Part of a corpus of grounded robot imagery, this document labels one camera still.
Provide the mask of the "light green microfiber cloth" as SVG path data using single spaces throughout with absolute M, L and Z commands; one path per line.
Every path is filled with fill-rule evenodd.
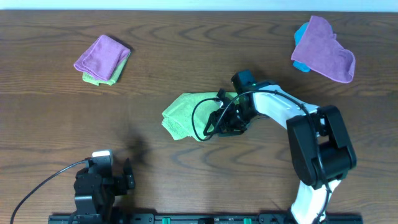
M 193 137 L 195 140 L 206 139 L 203 131 L 209 115 L 220 109 L 212 100 L 217 92 L 183 93 L 163 112 L 162 126 L 174 140 Z

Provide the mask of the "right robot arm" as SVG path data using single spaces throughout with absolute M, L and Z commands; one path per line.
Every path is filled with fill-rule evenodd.
M 203 140 L 214 135 L 243 134 L 251 121 L 264 115 L 287 130 L 294 171 L 300 184 L 295 201 L 285 213 L 265 213 L 258 223 L 362 223 L 359 215 L 326 213 L 333 191 L 356 167 L 347 128 L 339 109 L 305 103 L 283 91 L 272 80 L 257 82 L 249 70 L 236 73 L 231 82 L 237 95 L 220 89 L 203 130 Z

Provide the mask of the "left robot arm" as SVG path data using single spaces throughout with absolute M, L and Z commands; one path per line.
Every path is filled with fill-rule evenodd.
M 86 167 L 76 174 L 74 183 L 78 223 L 118 223 L 120 215 L 113 206 L 117 196 L 126 195 L 135 188 L 129 159 L 124 161 L 123 173 L 113 175 L 110 156 L 92 157 Z

